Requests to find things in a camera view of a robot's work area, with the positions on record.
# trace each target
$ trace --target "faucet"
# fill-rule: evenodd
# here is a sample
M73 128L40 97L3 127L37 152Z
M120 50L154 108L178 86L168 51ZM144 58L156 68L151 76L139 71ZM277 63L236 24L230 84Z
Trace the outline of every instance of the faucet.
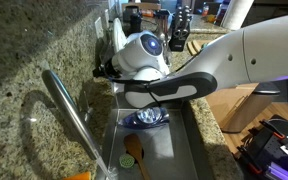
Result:
M69 128L72 128L72 132L78 138L78 142L83 146L88 156L92 160L100 158L99 146L87 128L87 123L93 111L92 108L88 107L87 111L79 112L63 83L53 71L45 70L42 73L42 79L66 124Z

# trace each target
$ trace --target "sink basin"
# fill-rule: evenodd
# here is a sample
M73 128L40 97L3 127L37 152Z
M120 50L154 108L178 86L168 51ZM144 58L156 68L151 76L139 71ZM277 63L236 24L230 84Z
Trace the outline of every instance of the sink basin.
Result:
M170 123L145 130L132 130L117 125L119 119L133 113L132 108L117 93L102 146L102 158L114 179L143 179L138 164L125 169L119 157L126 153L124 137L135 133L143 146L143 161L151 179L214 179L203 141L189 102L164 103ZM98 168L96 179L105 179Z

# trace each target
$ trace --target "kitchen sink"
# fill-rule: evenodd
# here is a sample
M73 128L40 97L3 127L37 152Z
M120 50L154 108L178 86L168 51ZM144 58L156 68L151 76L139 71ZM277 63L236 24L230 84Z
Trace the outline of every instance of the kitchen sink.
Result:
M119 157L126 153L124 137L135 133L143 146L143 161L151 179L214 179L203 141L189 102L163 103L170 123L145 130L117 125L119 119L138 109L130 106L122 93L115 94L102 146L102 158L113 179L143 179L137 163L122 168ZM105 179L97 168L96 179Z

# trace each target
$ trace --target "white robot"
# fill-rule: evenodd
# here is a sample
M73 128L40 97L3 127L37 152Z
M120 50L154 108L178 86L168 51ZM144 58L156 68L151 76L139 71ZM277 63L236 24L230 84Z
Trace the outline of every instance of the white robot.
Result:
M119 43L108 67L119 74L119 83L125 82L125 98L137 108L156 101L199 98L238 84L288 79L288 16L214 40L172 75L168 75L162 47L152 33L142 32L127 39L123 35L114 35Z

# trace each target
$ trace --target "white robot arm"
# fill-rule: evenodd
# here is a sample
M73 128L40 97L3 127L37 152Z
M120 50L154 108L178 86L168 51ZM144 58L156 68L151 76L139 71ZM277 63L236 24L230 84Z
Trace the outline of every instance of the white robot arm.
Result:
M158 78L145 85L125 84L126 100L142 108L155 101L199 98L238 84L288 79L288 16L216 39L179 72Z

